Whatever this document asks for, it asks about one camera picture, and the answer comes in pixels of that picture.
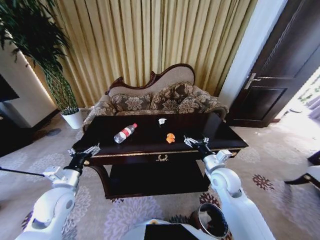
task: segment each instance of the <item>carved wood trim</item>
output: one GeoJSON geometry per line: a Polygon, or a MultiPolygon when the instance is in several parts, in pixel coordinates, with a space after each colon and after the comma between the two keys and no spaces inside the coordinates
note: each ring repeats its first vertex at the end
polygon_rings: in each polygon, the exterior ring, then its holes
{"type": "Polygon", "coordinates": [[[166,70],[164,70],[163,72],[159,73],[159,74],[156,74],[154,71],[151,71],[150,72],[150,80],[149,82],[144,85],[144,86],[130,86],[128,84],[126,84],[124,82],[124,78],[121,76],[121,77],[118,77],[112,84],[111,86],[109,87],[108,91],[105,92],[105,94],[107,95],[111,89],[115,88],[115,87],[124,87],[124,88],[128,88],[128,89],[135,89],[135,90],[139,90],[139,89],[146,89],[150,86],[152,86],[153,84],[155,84],[159,79],[161,79],[161,77],[163,75],[165,75],[167,72],[169,72],[170,70],[174,69],[174,68],[177,68],[177,67],[187,67],[189,68],[192,73],[193,73],[193,83],[192,84],[195,84],[195,78],[196,78],[196,74],[195,74],[195,71],[194,69],[192,68],[192,66],[190,66],[189,64],[186,64],[186,63],[178,63],[178,64],[174,64],[170,67],[168,67],[166,70]]]}
{"type": "Polygon", "coordinates": [[[295,22],[298,14],[300,13],[300,10],[302,9],[303,5],[305,4],[306,0],[302,0],[298,6],[298,8],[296,9],[296,11],[294,12],[294,14],[292,15],[292,18],[290,19],[289,23],[287,24],[287,26],[285,27],[284,31],[282,32],[280,38],[278,39],[277,43],[275,44],[275,46],[273,47],[271,53],[269,54],[268,58],[266,59],[266,61],[264,62],[262,68],[261,68],[261,73],[260,75],[264,75],[267,67],[269,66],[269,63],[271,62],[271,60],[273,59],[276,51],[279,49],[279,47],[282,45],[283,40],[285,39],[285,37],[287,36],[289,30],[291,29],[293,23],[295,22]]]}

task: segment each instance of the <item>sofa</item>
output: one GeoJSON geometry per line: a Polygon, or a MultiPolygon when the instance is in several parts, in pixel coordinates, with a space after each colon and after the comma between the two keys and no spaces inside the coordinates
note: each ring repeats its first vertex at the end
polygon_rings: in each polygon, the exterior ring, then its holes
{"type": "Polygon", "coordinates": [[[216,113],[222,120],[229,109],[217,97],[195,86],[195,71],[184,63],[160,74],[150,73],[144,86],[130,86],[119,77],[84,120],[85,132],[95,116],[216,113]]]}

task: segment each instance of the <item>floral carpet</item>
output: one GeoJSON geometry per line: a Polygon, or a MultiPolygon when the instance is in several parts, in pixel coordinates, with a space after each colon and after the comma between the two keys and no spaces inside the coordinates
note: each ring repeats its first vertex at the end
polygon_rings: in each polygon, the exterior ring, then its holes
{"type": "MultiPolygon", "coordinates": [[[[320,132],[311,120],[290,114],[265,128],[233,127],[250,147],[229,159],[227,167],[240,176],[245,193],[276,239],[315,240],[320,236],[319,192],[311,184],[288,186],[284,180],[296,179],[306,171],[306,158],[320,148],[320,132]],[[295,123],[297,118],[301,118],[299,123],[295,123]],[[314,128],[306,130],[306,125],[314,128]]],[[[31,145],[0,158],[0,166],[36,173],[48,166],[65,166],[70,161],[66,150],[81,136],[80,130],[70,128],[58,114],[34,135],[31,145]]],[[[201,161],[198,164],[204,169],[201,161]]],[[[12,240],[21,233],[33,204],[50,188],[50,181],[43,177],[0,171],[0,239],[12,240]]],[[[202,203],[221,204],[212,190],[105,199],[98,175],[84,168],[63,239],[119,240],[136,224],[152,218],[187,223],[202,203]]],[[[232,234],[224,239],[233,239],[232,234]]]]}

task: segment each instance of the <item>green leaves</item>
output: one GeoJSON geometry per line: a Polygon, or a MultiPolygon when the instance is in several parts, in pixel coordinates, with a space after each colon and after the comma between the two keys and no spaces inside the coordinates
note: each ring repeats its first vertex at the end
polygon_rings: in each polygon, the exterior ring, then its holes
{"type": "MultiPolygon", "coordinates": [[[[53,0],[46,2],[49,7],[54,6],[53,0]]],[[[17,48],[34,58],[42,68],[44,63],[61,66],[57,59],[65,55],[59,47],[69,47],[68,40],[52,21],[49,8],[40,0],[0,0],[0,16],[2,48],[8,37],[7,30],[17,48]]]]}
{"type": "Polygon", "coordinates": [[[50,92],[62,114],[78,111],[75,96],[62,75],[58,59],[65,56],[60,47],[69,47],[67,37],[54,21],[49,9],[55,0],[0,0],[0,44],[14,43],[12,51],[17,61],[18,52],[37,63],[45,73],[50,92]]]}

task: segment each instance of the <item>dark wooden table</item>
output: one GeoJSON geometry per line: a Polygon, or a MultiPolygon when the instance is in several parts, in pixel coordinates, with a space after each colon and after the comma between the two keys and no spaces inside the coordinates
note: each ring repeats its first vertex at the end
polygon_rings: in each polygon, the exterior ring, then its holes
{"type": "Polygon", "coordinates": [[[228,149],[233,157],[248,146],[215,113],[190,113],[97,116],[73,148],[83,151],[100,143],[101,151],[84,165],[99,174],[107,199],[205,192],[209,181],[196,162],[200,155],[184,143],[184,135],[208,137],[212,151],[228,149]],[[165,124],[159,125],[160,118],[165,124]],[[115,143],[114,135],[133,123],[135,132],[115,143]],[[175,135],[174,143],[166,141],[168,133],[175,135]],[[110,176],[104,165],[112,165],[110,176]]]}

